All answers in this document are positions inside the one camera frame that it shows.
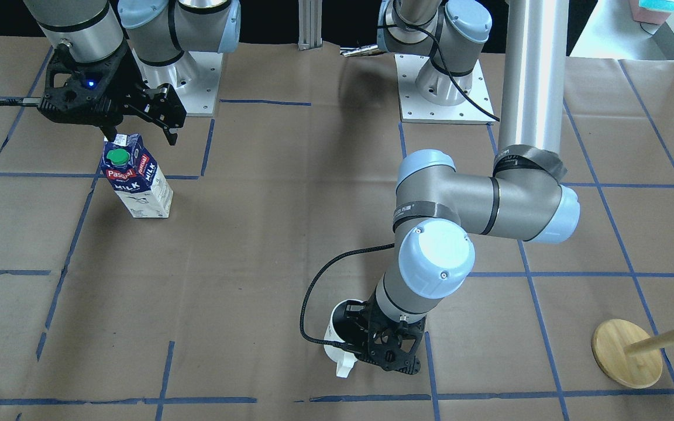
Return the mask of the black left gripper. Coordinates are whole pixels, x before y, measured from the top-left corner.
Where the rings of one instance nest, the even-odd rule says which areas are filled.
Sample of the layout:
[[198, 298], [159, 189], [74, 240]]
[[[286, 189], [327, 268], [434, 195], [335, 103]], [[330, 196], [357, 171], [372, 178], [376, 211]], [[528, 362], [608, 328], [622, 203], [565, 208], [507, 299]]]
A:
[[359, 353], [357, 359], [379, 366], [385, 371], [415, 375], [422, 363], [415, 356], [425, 333], [426, 318], [408, 323], [394, 322], [386, 317], [377, 304], [367, 304], [359, 312]]

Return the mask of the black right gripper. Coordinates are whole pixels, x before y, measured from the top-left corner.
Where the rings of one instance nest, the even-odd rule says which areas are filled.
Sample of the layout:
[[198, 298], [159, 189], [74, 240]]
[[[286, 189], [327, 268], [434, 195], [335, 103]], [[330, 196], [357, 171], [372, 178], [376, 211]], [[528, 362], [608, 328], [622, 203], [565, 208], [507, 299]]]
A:
[[161, 128], [169, 146], [177, 144], [187, 117], [172, 84], [145, 85], [127, 44], [94, 63], [78, 63], [70, 44], [56, 46], [37, 109], [51, 122], [102, 127], [109, 142], [123, 117], [134, 115]]

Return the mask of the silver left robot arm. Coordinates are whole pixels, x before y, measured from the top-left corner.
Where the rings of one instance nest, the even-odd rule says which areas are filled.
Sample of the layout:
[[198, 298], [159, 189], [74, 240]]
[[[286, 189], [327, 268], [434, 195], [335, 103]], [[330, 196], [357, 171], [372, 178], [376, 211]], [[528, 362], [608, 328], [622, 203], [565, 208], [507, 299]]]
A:
[[498, 153], [492, 175], [457, 171], [444, 152], [407, 155], [396, 183], [393, 258], [366, 301], [337, 304], [320, 343], [345, 377], [362, 361], [414, 375], [428, 312], [475, 263], [471, 234], [561, 243], [580, 216], [559, 157], [567, 1], [508, 2]]

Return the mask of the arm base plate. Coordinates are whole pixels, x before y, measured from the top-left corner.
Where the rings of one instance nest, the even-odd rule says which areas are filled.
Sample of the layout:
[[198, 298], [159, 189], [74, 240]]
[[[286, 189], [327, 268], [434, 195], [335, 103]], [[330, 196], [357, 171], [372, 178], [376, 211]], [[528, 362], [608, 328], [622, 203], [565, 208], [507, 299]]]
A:
[[495, 122], [484, 111], [494, 114], [489, 91], [479, 62], [473, 72], [455, 78], [470, 99], [465, 99], [447, 75], [441, 74], [429, 58], [395, 55], [401, 121], [405, 123], [457, 123], [486, 125]]
[[138, 61], [150, 87], [171, 83], [184, 104], [188, 116], [213, 117], [218, 103], [219, 82], [223, 69], [222, 53], [186, 51], [176, 63], [154, 67]]

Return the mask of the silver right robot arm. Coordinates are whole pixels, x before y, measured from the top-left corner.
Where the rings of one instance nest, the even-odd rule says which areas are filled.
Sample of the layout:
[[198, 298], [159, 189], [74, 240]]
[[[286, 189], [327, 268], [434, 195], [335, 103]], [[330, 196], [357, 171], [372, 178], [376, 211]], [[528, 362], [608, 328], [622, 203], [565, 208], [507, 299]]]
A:
[[53, 45], [40, 99], [54, 123], [98, 127], [112, 140], [125, 116], [161, 128], [167, 142], [187, 115], [211, 113], [214, 69], [199, 58], [236, 50], [238, 1], [27, 1]]

